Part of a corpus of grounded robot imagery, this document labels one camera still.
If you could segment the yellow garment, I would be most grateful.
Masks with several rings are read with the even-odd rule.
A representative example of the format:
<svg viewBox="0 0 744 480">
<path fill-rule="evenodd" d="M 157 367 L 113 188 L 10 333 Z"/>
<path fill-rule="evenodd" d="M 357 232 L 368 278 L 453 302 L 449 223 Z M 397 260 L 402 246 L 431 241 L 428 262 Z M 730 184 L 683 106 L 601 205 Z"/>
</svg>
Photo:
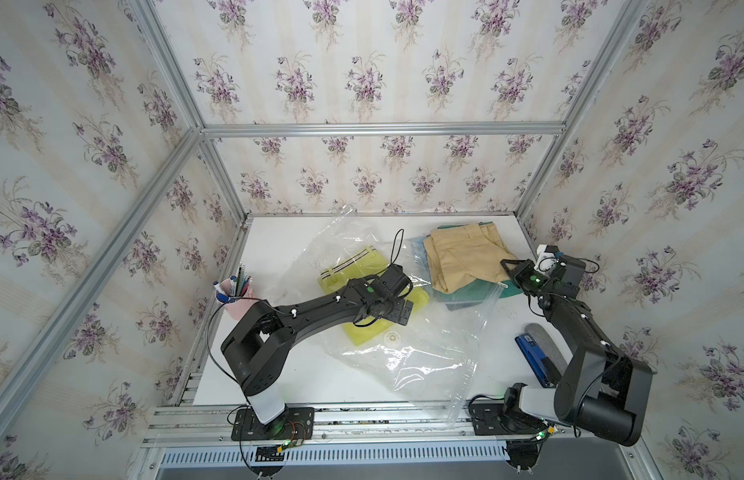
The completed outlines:
<svg viewBox="0 0 744 480">
<path fill-rule="evenodd" d="M 316 310 L 319 324 L 327 328 L 340 326 L 355 346 L 368 343 L 398 325 L 380 317 L 393 301 L 400 298 L 412 301 L 412 315 L 430 303 L 425 288 L 373 246 L 366 246 L 324 269 L 318 282 L 325 292 Z"/>
</svg>

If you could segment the clear plastic vacuum bag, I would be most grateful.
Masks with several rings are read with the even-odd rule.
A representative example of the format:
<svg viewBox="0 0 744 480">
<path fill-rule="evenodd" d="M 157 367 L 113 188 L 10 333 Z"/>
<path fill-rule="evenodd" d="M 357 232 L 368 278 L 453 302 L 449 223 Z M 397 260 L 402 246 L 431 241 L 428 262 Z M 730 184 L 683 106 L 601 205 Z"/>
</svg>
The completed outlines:
<svg viewBox="0 0 744 480">
<path fill-rule="evenodd" d="M 272 303 L 303 313 L 307 301 L 352 309 L 349 322 L 313 340 L 353 372 L 454 425 L 476 374 L 480 336 L 506 288 L 472 280 L 454 293 L 437 289 L 436 261 L 420 227 L 383 232 L 344 208 L 323 227 L 266 292 Z"/>
</svg>

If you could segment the light blue garment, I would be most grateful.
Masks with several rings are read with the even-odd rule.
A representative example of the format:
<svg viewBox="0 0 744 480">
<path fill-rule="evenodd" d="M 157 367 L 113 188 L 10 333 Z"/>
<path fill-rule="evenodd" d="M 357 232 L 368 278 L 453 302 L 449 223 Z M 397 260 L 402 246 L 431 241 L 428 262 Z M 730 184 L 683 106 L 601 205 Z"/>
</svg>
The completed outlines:
<svg viewBox="0 0 744 480">
<path fill-rule="evenodd" d="M 427 235 L 412 238 L 409 240 L 409 247 L 411 249 L 412 262 L 416 275 L 426 284 L 431 284 L 432 275 L 425 247 L 426 239 L 428 239 Z"/>
</svg>

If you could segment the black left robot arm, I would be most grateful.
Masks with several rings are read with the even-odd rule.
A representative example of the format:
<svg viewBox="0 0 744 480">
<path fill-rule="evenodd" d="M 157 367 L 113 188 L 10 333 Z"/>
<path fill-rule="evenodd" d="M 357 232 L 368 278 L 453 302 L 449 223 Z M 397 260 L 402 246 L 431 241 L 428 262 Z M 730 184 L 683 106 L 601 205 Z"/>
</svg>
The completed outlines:
<svg viewBox="0 0 744 480">
<path fill-rule="evenodd" d="M 293 347 L 343 324 L 367 328 L 384 319 L 405 326 L 414 308 L 407 299 L 413 289 L 403 267 L 391 264 L 380 274 L 350 279 L 338 291 L 303 303 L 273 306 L 256 300 L 220 351 L 257 420 L 271 426 L 285 417 L 276 382 Z"/>
</svg>

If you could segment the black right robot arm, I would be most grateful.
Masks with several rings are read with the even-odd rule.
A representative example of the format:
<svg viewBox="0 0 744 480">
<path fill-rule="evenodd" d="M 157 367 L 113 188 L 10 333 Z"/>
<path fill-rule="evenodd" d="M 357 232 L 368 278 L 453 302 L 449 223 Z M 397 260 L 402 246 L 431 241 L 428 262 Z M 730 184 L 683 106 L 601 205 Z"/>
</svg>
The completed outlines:
<svg viewBox="0 0 744 480">
<path fill-rule="evenodd" d="M 622 446 L 641 437 L 654 372 L 611 341 L 577 299 L 588 273 L 586 261 L 559 251 L 532 260 L 503 260 L 501 266 L 542 316 L 562 335 L 572 358 L 552 388 L 521 384 L 508 390 L 510 415 L 587 431 Z"/>
</svg>

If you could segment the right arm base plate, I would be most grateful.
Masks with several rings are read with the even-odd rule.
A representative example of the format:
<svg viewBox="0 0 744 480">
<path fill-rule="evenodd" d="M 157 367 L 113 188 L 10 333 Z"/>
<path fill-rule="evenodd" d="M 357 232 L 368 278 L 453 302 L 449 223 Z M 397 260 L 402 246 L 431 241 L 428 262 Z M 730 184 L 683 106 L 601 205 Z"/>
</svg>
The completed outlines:
<svg viewBox="0 0 744 480">
<path fill-rule="evenodd" d="M 467 405 L 467 412 L 476 436 L 532 437 L 546 429 L 539 419 L 508 412 L 502 400 L 479 398 Z"/>
</svg>

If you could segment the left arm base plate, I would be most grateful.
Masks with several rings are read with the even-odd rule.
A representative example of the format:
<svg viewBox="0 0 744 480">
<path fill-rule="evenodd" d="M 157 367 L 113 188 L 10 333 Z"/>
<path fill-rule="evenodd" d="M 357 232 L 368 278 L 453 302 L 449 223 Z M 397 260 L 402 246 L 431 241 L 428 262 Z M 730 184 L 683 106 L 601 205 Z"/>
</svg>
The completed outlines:
<svg viewBox="0 0 744 480">
<path fill-rule="evenodd" d="M 254 410 L 241 406 L 228 416 L 235 442 L 270 440 L 310 440 L 313 436 L 316 410 L 312 407 L 287 406 L 270 423 L 262 423 Z"/>
</svg>

